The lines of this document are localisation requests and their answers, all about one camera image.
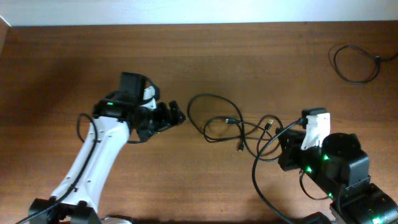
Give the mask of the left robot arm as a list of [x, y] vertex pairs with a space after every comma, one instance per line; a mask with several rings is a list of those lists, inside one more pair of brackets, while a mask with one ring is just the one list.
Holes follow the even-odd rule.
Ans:
[[142, 144], [182, 124], [176, 101], [160, 100], [159, 87], [139, 73], [123, 72], [119, 88], [101, 99], [91, 115], [88, 134], [73, 165], [49, 199], [35, 199], [22, 223], [133, 223], [131, 217], [98, 216], [98, 205], [112, 166], [126, 144]]

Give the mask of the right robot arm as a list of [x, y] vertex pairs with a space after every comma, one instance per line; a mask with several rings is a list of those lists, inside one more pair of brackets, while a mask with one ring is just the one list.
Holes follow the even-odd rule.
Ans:
[[302, 111], [301, 131], [278, 128], [282, 170], [300, 169], [331, 199], [337, 223], [397, 223], [397, 203], [371, 182], [357, 135], [331, 132], [324, 108]]

